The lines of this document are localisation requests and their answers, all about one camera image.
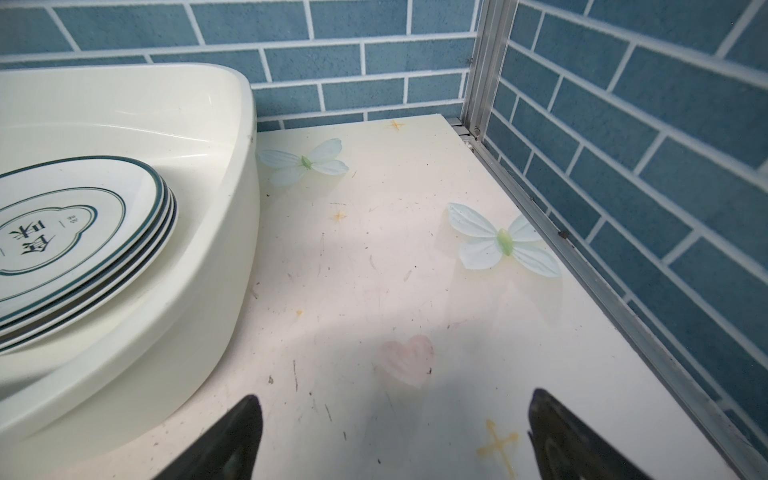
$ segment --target white plastic basin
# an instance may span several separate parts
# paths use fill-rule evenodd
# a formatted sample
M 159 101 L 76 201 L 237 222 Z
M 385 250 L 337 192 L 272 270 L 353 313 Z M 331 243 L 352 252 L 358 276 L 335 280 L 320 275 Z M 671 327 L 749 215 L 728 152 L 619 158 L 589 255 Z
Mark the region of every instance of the white plastic basin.
M 170 243 L 138 280 L 0 356 L 0 478 L 32 478 L 162 422 L 215 367 L 256 247 L 255 115 L 242 74 L 192 64 L 0 72 L 0 105 L 0 173 L 131 157 L 179 203 Z

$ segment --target plate with green rim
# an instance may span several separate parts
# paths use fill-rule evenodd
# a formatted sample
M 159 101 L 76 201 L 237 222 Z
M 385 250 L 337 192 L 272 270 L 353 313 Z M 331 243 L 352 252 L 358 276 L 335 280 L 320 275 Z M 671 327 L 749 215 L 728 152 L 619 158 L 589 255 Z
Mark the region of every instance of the plate with green rim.
M 88 281 L 163 213 L 143 162 L 76 157 L 0 175 L 0 325 Z

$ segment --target plate logo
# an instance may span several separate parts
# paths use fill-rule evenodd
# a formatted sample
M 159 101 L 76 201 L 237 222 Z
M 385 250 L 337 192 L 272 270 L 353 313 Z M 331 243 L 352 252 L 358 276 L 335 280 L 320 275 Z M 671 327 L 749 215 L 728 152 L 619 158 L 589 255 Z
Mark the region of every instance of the plate logo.
M 0 275 L 21 275 L 69 253 L 98 212 L 91 205 L 44 207 L 0 226 Z

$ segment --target metal corner post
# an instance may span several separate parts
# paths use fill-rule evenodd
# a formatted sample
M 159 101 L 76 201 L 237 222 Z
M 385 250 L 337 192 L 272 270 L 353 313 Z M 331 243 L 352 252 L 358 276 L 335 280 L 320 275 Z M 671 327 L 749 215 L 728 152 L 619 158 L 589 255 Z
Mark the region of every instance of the metal corner post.
M 484 0 L 478 23 L 478 36 L 472 53 L 462 121 L 473 137 L 482 141 L 491 117 L 498 77 L 507 51 L 507 38 L 518 0 Z

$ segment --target white grout line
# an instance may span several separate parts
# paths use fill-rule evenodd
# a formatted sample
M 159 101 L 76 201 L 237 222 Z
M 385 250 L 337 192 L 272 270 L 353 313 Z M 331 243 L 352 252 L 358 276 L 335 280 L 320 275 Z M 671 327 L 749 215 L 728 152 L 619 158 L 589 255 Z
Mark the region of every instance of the white grout line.
M 69 33 L 69 30 L 67 30 L 66 25 L 64 25 L 64 22 L 62 22 L 61 19 L 58 17 L 58 14 L 53 9 L 53 7 L 45 7 L 45 11 L 48 13 L 48 15 L 51 17 L 51 20 L 53 20 L 58 30 L 66 39 L 67 43 L 69 44 L 69 48 L 71 48 L 73 51 L 80 51 L 80 46 L 74 40 L 72 35 Z
M 423 35 L 391 35 L 388 37 L 371 37 L 361 41 L 360 38 L 318 38 L 315 40 L 286 40 L 286 41 L 255 41 L 250 43 L 230 43 L 221 45 L 185 45 L 180 47 L 148 47 L 148 48 L 123 48 L 119 50 L 89 50 L 79 52 L 50 52 L 0 56 L 0 63 L 17 61 L 46 61 L 69 60 L 72 58 L 101 58 L 123 57 L 130 55 L 159 54 L 183 54 L 201 53 L 210 51 L 242 51 L 258 50 L 259 48 L 298 48 L 298 47 L 328 47 L 332 45 L 375 45 L 381 43 L 399 43 L 408 41 L 428 40 L 454 40 L 460 38 L 475 38 L 476 34 L 466 31 L 453 33 L 430 33 Z
M 526 138 L 516 127 L 513 127 L 511 124 L 506 122 L 501 114 L 499 114 L 496 110 L 493 110 L 492 113 L 496 115 L 496 117 L 505 123 L 506 127 L 509 128 L 512 133 L 518 135 L 523 142 L 528 145 L 533 151 L 535 151 L 536 155 L 539 156 L 554 172 L 565 181 L 565 183 L 579 196 L 581 196 L 584 201 L 586 201 L 592 208 L 594 208 L 600 215 L 605 217 L 610 223 L 613 228 L 618 230 L 619 233 L 627 240 L 629 243 L 632 244 L 635 249 L 640 251 L 640 253 L 646 257 L 646 259 L 651 262 L 656 268 L 659 269 L 662 274 L 664 274 L 669 280 L 672 281 L 672 283 L 677 286 L 680 290 L 685 293 L 688 298 L 690 298 L 699 308 L 701 308 L 708 316 L 714 320 L 717 325 L 720 326 L 723 331 L 728 333 L 736 342 L 747 352 L 749 353 L 760 365 L 762 365 L 764 368 L 768 368 L 768 355 L 764 353 L 760 348 L 758 348 L 752 340 L 747 338 L 741 331 L 739 331 L 733 324 L 726 319 L 722 314 L 717 312 L 701 295 L 699 295 L 698 292 L 696 292 L 694 289 L 692 289 L 687 283 L 685 283 L 672 269 L 670 269 L 669 266 L 664 265 L 656 256 L 648 250 L 645 245 L 642 244 L 629 230 L 624 228 L 623 225 L 621 225 L 620 222 L 618 222 L 615 218 L 613 218 L 612 215 L 610 215 L 602 205 L 600 205 L 598 202 L 594 201 L 592 197 L 590 197 L 586 192 L 584 192 L 581 187 L 579 187 L 573 179 L 570 177 L 566 177 L 562 172 L 560 172 L 560 169 L 557 167 L 557 165 L 550 160 L 546 155 L 544 155 L 538 147 L 536 147 L 535 144 L 533 144 L 529 139 Z
M 518 103 L 520 103 L 520 95 L 515 96 L 515 104 L 512 105 L 512 113 L 509 114 L 509 123 L 515 118 L 515 112 L 518 110 Z
M 749 26 L 752 19 L 755 18 L 757 11 L 760 10 L 760 7 L 763 6 L 765 1 L 766 0 L 752 0 L 752 3 L 746 6 L 744 11 L 741 12 L 739 19 L 733 24 L 733 28 L 730 29 L 728 35 L 726 35 L 720 43 L 720 47 L 717 48 L 717 51 L 715 52 L 716 58 L 725 58 L 725 56 L 728 55 L 730 49 L 736 44 L 736 41 L 741 34 L 744 33 L 744 30 Z
M 467 81 L 467 74 L 462 73 L 462 80 L 458 83 L 458 99 L 464 98 L 464 85 Z
M 614 282 L 618 286 L 620 286 L 627 294 L 624 295 L 622 300 L 625 303 L 629 303 L 629 301 L 634 301 L 641 310 L 648 316 L 650 321 L 666 336 L 670 343 L 680 352 L 680 354 L 687 360 L 691 366 L 701 375 L 701 377 L 710 384 L 712 389 L 720 395 L 724 401 L 730 403 L 730 408 L 736 412 L 736 414 L 746 423 L 746 425 L 752 429 L 753 432 L 756 433 L 757 437 L 762 441 L 764 444 L 768 445 L 768 435 L 763 433 L 763 430 L 757 426 L 754 421 L 739 407 L 739 405 L 728 395 L 728 393 L 723 389 L 723 387 L 720 386 L 720 384 L 710 375 L 708 371 L 705 370 L 704 367 L 701 366 L 701 364 L 698 363 L 698 361 L 693 358 L 693 356 L 688 352 L 685 346 L 683 346 L 677 338 L 675 338 L 674 335 L 667 329 L 667 327 L 648 309 L 648 307 L 645 306 L 644 303 L 642 303 L 640 300 L 637 299 L 637 297 L 634 296 L 632 293 L 632 290 L 627 286 L 624 281 L 619 278 L 619 276 L 611 269 L 604 261 L 603 259 L 592 249 L 592 246 L 589 245 L 584 241 L 584 239 L 581 238 L 581 236 L 576 233 L 576 230 L 572 227 L 572 225 L 567 222 L 562 215 L 557 211 L 557 209 L 553 208 L 553 206 L 549 203 L 549 201 L 541 195 L 541 192 L 536 188 L 534 184 L 531 183 L 531 181 L 524 177 L 521 173 L 521 171 L 517 168 L 515 164 L 513 164 L 509 159 L 501 153 L 501 150 L 499 150 L 498 145 L 493 143 L 493 140 L 490 138 L 486 138 L 485 141 L 487 141 L 493 148 L 496 149 L 496 151 L 500 152 L 498 156 L 499 161 L 505 161 L 509 167 L 517 173 L 517 175 L 528 185 L 529 188 L 531 188 L 536 194 L 539 195 L 539 197 L 545 202 L 545 204 L 548 206 L 548 209 L 551 209 L 555 215 L 558 216 L 558 219 L 568 228 L 568 231 L 570 232 L 573 237 L 581 242 L 582 246 L 586 249 L 587 252 L 589 252 L 590 255 L 598 262 L 598 264 L 603 268 L 603 270 L 606 271 L 606 273 L 613 279 Z
M 594 238 L 598 235 L 598 232 L 603 227 L 603 225 L 605 225 L 605 217 L 598 218 L 598 221 L 595 222 L 594 227 L 592 227 L 592 230 L 590 230 L 587 238 L 584 239 L 584 242 L 592 243 L 592 240 L 594 240 Z
M 523 169 L 523 174 L 522 174 L 523 177 L 528 174 L 528 168 L 531 168 L 531 162 L 533 162 L 534 153 L 535 152 L 533 151 L 533 149 L 531 149 L 531 154 L 528 155 L 528 159 L 525 161 L 525 168 Z
M 366 44 L 360 43 L 360 74 L 366 74 Z
M 190 25 L 192 25 L 192 31 L 194 31 L 194 36 L 197 39 L 197 44 L 205 45 L 205 38 L 203 38 L 203 32 L 200 31 L 200 26 L 197 24 L 197 17 L 194 16 L 194 11 L 192 10 L 192 7 L 190 6 L 189 2 L 185 2 L 182 5 L 184 5 L 184 11 L 187 13 L 187 18 L 189 19 Z
M 680 47 L 679 45 L 658 40 L 656 38 L 647 37 L 646 35 L 634 31 L 595 20 L 592 17 L 584 17 L 583 15 L 566 12 L 565 10 L 554 8 L 542 2 L 536 2 L 535 0 L 520 0 L 520 3 L 529 7 L 538 8 L 548 15 L 563 18 L 564 20 L 568 20 L 583 27 L 602 31 L 603 33 L 623 38 L 627 41 L 634 41 L 641 47 L 669 55 L 678 60 L 685 61 L 686 63 L 696 65 L 697 67 L 715 71 L 726 77 L 736 78 L 757 87 L 768 88 L 768 72 L 746 67 L 732 61 L 721 60 L 700 51 L 693 50 L 692 48 Z
M 420 108 L 420 107 L 441 107 L 444 105 L 461 105 L 461 104 L 462 104 L 461 100 L 423 101 L 423 102 L 411 103 L 407 105 L 394 104 L 394 105 L 381 105 L 379 107 L 348 108 L 346 110 L 307 111 L 300 114 L 271 115 L 267 117 L 261 117 L 258 120 L 259 121 L 296 120 L 297 118 L 330 117 L 332 115 L 365 114 L 366 112 L 403 110 L 406 108 Z
M 297 2 L 300 0 L 256 0 L 257 2 Z M 0 0 L 0 10 L 15 7 L 83 7 L 105 5 L 168 5 L 171 0 Z M 232 3 L 232 0 L 188 0 L 187 3 Z
M 518 90 L 518 88 L 515 87 L 513 84 L 509 83 L 504 78 L 499 79 L 499 81 L 505 87 L 509 88 L 513 92 L 522 96 L 524 100 L 526 100 L 533 108 L 536 109 L 536 111 L 544 115 L 549 121 L 556 124 L 560 129 L 565 131 L 567 134 L 571 135 L 576 141 L 583 143 L 584 146 L 588 147 L 593 154 L 595 154 L 597 157 L 602 159 L 602 161 L 604 161 L 606 164 L 608 164 L 610 167 L 616 170 L 622 177 L 629 180 L 635 187 L 639 188 L 640 190 L 645 192 L 646 195 L 654 199 L 657 204 L 661 205 L 664 209 L 668 210 L 673 215 L 677 216 L 680 220 L 682 220 L 692 229 L 699 230 L 702 233 L 703 237 L 707 238 L 707 240 L 709 240 L 713 245 L 715 245 L 720 250 L 722 250 L 731 260 L 741 265 L 742 268 L 752 273 L 754 276 L 762 280 L 764 283 L 768 283 L 768 270 L 766 270 L 766 268 L 762 264 L 755 261 L 752 257 L 748 256 L 746 253 L 742 252 L 739 248 L 735 247 L 729 240 L 726 240 L 719 233 L 715 232 L 714 230 L 709 228 L 706 224 L 701 222 L 699 219 L 697 219 L 696 217 L 694 217 L 693 215 L 685 211 L 685 209 L 683 209 L 682 207 L 674 203 L 672 200 L 670 200 L 669 198 L 665 197 L 663 194 L 655 190 L 651 185 L 647 184 L 645 180 L 633 175 L 629 170 L 627 170 L 626 167 L 619 164 L 616 160 L 608 156 L 600 148 L 592 144 L 592 142 L 590 142 L 586 138 L 583 138 L 579 133 L 577 133 L 572 128 L 564 124 L 559 118 L 555 117 L 550 112 L 546 111 L 539 104 L 534 102 L 529 96 L 522 93 L 522 91 Z
M 724 152 L 717 150 L 715 147 L 705 144 L 698 138 L 691 137 L 689 134 L 686 134 L 685 132 L 678 130 L 673 126 L 664 123 L 663 121 L 659 120 L 653 115 L 650 115 L 645 111 L 642 111 L 640 108 L 637 108 L 634 105 L 630 104 L 629 102 L 626 102 L 620 99 L 616 95 L 612 93 L 607 93 L 602 88 L 599 88 L 589 83 L 583 78 L 578 77 L 576 74 L 569 72 L 568 70 L 547 60 L 541 55 L 528 51 L 528 49 L 523 47 L 522 45 L 517 44 L 513 41 L 507 41 L 507 44 L 513 47 L 515 50 L 522 53 L 523 55 L 527 55 L 529 58 L 532 58 L 537 62 L 539 62 L 540 64 L 544 65 L 545 67 L 550 68 L 555 73 L 564 75 L 569 81 L 572 81 L 579 87 L 582 87 L 584 90 L 589 91 L 590 93 L 600 98 L 601 100 L 606 101 L 608 104 L 611 104 L 614 107 L 618 108 L 619 110 L 622 110 L 625 113 L 635 117 L 636 119 L 643 121 L 646 124 L 649 124 L 651 127 L 654 127 L 659 131 L 666 131 L 670 137 L 674 138 L 674 140 L 678 141 L 679 143 L 685 145 L 686 147 L 690 148 L 691 150 L 695 151 L 698 154 L 708 157 L 715 164 L 719 165 L 722 168 L 725 168 L 726 170 L 730 171 L 732 174 L 735 174 L 742 180 L 745 180 L 751 183 L 752 185 L 762 189 L 763 191 L 768 192 L 768 176 L 755 175 L 755 170 L 746 166 L 736 158 L 731 157 L 729 154 L 725 154 Z M 506 81 L 504 78 L 502 78 L 501 81 L 505 85 L 509 85 L 509 82 Z
M 541 33 L 541 24 L 544 23 L 544 11 L 538 17 L 538 26 L 536 27 L 536 33 L 533 36 L 533 43 L 531 43 L 531 51 L 536 49 L 536 42 L 538 42 L 538 34 Z
M 640 310 L 643 310 L 643 313 L 650 319 L 650 321 L 656 326 L 661 333 L 667 337 L 669 342 L 672 344 L 672 346 L 675 347 L 675 349 L 680 353 L 680 355 L 685 358 L 685 360 L 688 361 L 688 363 L 696 370 L 696 372 L 707 382 L 709 383 L 710 387 L 712 387 L 712 390 L 715 391 L 722 399 L 718 402 L 718 404 L 728 404 L 729 408 L 732 409 L 743 421 L 746 423 L 746 426 L 749 427 L 757 436 L 757 438 L 763 442 L 764 444 L 768 445 L 768 435 L 766 435 L 763 430 L 750 418 L 749 415 L 747 415 L 746 412 L 739 406 L 739 404 L 731 398 L 731 396 L 725 391 L 725 389 L 720 386 L 720 384 L 712 377 L 712 375 L 704 368 L 702 365 L 694 358 L 693 355 L 691 355 L 688 352 L 688 349 L 680 343 L 680 340 L 675 337 L 675 335 L 670 332 L 667 327 L 650 311 L 650 309 L 645 306 L 645 304 L 638 300 L 637 297 L 632 294 L 630 295 L 630 300 L 635 302 L 637 306 L 640 307 Z
M 654 157 L 654 155 L 656 154 L 656 151 L 664 142 L 664 138 L 667 138 L 667 133 L 664 131 L 660 131 L 659 134 L 656 136 L 656 138 L 654 138 L 654 141 L 650 143 L 650 145 L 648 146 L 648 149 L 640 158 L 640 161 L 637 162 L 637 165 L 634 166 L 634 170 L 632 170 L 633 174 L 640 175 L 640 173 L 642 173 L 642 171 L 648 165 L 648 162 L 650 162 L 650 159 Z
M 594 3 L 594 0 L 589 0 L 589 2 L 587 2 L 587 6 L 584 7 L 584 13 L 582 15 L 584 15 L 585 17 L 589 15 L 589 11 L 592 9 L 593 3 Z
M 619 82 L 619 78 L 621 77 L 621 74 L 624 73 L 624 68 L 627 66 L 627 63 L 629 62 L 629 57 L 632 56 L 632 52 L 634 51 L 634 48 L 637 47 L 637 44 L 634 42 L 630 42 L 630 44 L 627 46 L 627 50 L 624 52 L 624 56 L 621 57 L 621 61 L 619 62 L 619 65 L 616 67 L 616 72 L 614 73 L 614 77 L 611 79 L 611 83 L 608 84 L 608 88 L 606 88 L 606 91 L 613 91 L 614 88 L 616 88 L 616 84 Z
M 565 176 L 570 177 L 571 172 L 574 170 L 574 166 L 576 165 L 576 160 L 578 160 L 579 156 L 581 155 L 581 151 L 584 150 L 584 144 L 580 143 L 578 147 L 576 147 L 576 151 L 574 152 L 574 156 L 571 158 L 571 163 L 568 164 L 568 168 L 565 169 Z
M 555 98 L 558 97 L 558 92 L 560 91 L 560 85 L 563 84 L 563 76 L 560 75 L 560 78 L 558 78 L 558 83 L 554 85 L 554 90 L 552 91 L 552 96 L 549 98 L 549 104 L 547 105 L 547 111 L 552 111 L 552 105 L 554 105 Z
M 317 84 L 317 96 L 320 99 L 320 111 L 326 110 L 326 98 L 325 95 L 323 95 L 323 84 L 318 83 Z
M 272 83 L 272 72 L 270 71 L 270 65 L 266 62 L 266 53 L 263 48 L 259 48 L 259 57 L 261 58 L 261 68 L 264 70 L 264 77 L 266 81 Z
M 472 9 L 472 20 L 469 24 L 469 31 L 475 31 L 475 26 L 480 15 L 480 0 L 475 0 L 475 7 Z
M 669 265 L 670 263 L 674 262 L 680 258 L 680 255 L 685 253 L 686 250 L 688 250 L 700 238 L 701 233 L 697 232 L 696 230 L 692 230 L 688 235 L 685 236 L 685 238 L 683 238 L 677 245 L 675 245 L 672 250 L 664 255 L 664 258 L 661 259 L 661 262 L 664 265 Z
M 310 0 L 304 0 L 304 16 L 306 17 L 306 31 L 310 34 L 310 40 L 315 39 L 315 25 L 312 22 L 312 9 Z
M 423 70 L 423 71 L 400 71 L 396 73 L 384 73 L 384 74 L 371 74 L 371 75 L 355 75 L 353 77 L 336 77 L 336 78 L 310 78 L 306 80 L 286 80 L 275 81 L 273 83 L 252 83 L 250 85 L 254 90 L 261 88 L 275 88 L 275 87 L 299 87 L 302 85 L 315 85 L 318 81 L 322 83 L 346 83 L 348 81 L 373 81 L 373 80 L 392 80 L 394 78 L 404 77 L 430 77 L 433 75 L 441 74 L 459 74 L 466 73 L 468 68 L 455 68 L 452 70 Z
M 406 35 L 411 34 L 413 25 L 413 0 L 408 0 L 408 13 L 406 14 Z

